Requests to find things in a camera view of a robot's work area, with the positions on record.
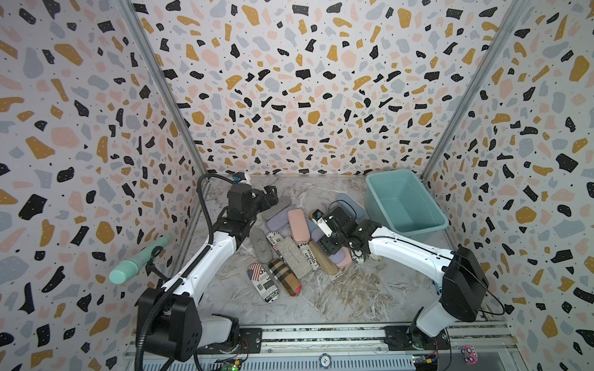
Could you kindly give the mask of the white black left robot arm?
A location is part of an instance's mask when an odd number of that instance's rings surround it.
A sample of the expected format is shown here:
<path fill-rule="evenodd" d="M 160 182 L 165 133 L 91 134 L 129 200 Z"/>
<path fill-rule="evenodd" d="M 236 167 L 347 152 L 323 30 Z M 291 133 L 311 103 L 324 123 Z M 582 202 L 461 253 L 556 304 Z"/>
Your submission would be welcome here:
<path fill-rule="evenodd" d="M 139 298 L 136 370 L 144 368 L 147 352 L 173 363 L 190 360 L 207 346 L 222 352 L 238 348 L 238 320 L 227 315 L 200 317 L 198 306 L 210 281 L 249 236 L 258 214 L 278 204 L 278 194 L 273 185 L 257 190 L 238 183 L 231 186 L 227 199 L 217 221 L 208 223 L 209 236 L 190 262 Z"/>

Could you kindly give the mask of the small pink hard glasses case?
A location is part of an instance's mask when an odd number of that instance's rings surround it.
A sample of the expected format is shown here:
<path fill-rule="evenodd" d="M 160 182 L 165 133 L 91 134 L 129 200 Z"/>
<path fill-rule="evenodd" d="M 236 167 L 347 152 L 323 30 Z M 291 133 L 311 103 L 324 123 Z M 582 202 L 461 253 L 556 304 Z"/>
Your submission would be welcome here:
<path fill-rule="evenodd" d="M 337 253 L 335 253 L 334 259 L 336 266 L 339 268 L 348 267 L 353 262 L 351 252 L 346 247 L 342 247 Z"/>

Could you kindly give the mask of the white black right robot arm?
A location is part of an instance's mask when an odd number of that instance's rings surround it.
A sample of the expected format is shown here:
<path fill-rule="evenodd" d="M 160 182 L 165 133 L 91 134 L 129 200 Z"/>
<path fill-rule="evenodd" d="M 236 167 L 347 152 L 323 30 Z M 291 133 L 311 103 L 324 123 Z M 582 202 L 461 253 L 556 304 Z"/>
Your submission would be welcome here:
<path fill-rule="evenodd" d="M 372 220 L 356 221 L 345 209 L 317 210 L 312 219 L 323 231 L 320 244 L 328 255 L 341 247 L 365 256 L 374 254 L 399 262 L 432 279 L 439 298 L 415 315 L 406 331 L 410 344 L 428 343 L 451 324 L 474 322 L 488 292 L 488 282 L 473 252 L 429 246 L 404 237 Z"/>

